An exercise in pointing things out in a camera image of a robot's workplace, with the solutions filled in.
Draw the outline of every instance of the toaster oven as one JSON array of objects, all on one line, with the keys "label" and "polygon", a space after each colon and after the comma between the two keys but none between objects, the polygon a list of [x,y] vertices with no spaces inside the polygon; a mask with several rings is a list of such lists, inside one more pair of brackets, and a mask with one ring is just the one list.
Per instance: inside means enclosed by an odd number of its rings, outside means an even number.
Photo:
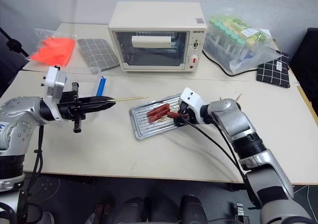
[{"label": "toaster oven", "polygon": [[191,72],[207,26],[196,2],[118,2],[108,29],[123,70]]}]

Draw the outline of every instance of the plastic bag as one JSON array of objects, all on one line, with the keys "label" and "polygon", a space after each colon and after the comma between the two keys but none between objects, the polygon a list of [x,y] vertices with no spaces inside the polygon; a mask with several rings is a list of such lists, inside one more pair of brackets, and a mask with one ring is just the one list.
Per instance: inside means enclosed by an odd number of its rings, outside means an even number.
[{"label": "plastic bag", "polygon": [[271,36],[230,12],[209,20],[203,51],[232,75],[280,57]]},{"label": "plastic bag", "polygon": [[35,29],[35,33],[39,39],[37,52],[28,59],[65,67],[74,49],[76,36],[46,29]]}]

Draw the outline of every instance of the white wall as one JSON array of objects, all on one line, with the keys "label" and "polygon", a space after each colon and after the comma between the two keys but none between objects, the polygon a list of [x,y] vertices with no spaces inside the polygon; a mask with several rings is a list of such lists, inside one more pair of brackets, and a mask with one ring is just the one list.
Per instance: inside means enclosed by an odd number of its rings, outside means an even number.
[{"label": "white wall", "polygon": [[[61,22],[107,24],[117,1],[134,0],[0,0],[0,26],[31,53],[34,28],[55,30]],[[139,1],[199,1],[206,19],[221,8],[233,8],[249,24],[270,29],[280,48],[291,55],[307,28],[318,27],[318,0]]]}]

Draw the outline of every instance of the blue object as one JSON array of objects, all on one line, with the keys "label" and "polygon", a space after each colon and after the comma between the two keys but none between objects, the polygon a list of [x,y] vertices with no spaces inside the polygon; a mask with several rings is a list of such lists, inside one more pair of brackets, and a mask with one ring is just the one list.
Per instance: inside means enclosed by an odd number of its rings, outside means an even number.
[{"label": "blue object", "polygon": [[100,82],[99,82],[99,86],[98,86],[98,90],[97,90],[96,96],[102,96],[103,95],[105,84],[106,84],[106,78],[104,78],[102,76],[101,79],[100,79]]}]

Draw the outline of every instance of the oven window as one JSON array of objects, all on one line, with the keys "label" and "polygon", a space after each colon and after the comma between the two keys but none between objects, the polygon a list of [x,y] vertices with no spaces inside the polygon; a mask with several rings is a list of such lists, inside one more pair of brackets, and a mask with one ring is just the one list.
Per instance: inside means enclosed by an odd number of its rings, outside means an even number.
[{"label": "oven window", "polygon": [[123,61],[131,66],[179,66],[185,63],[188,32],[116,32]]}]

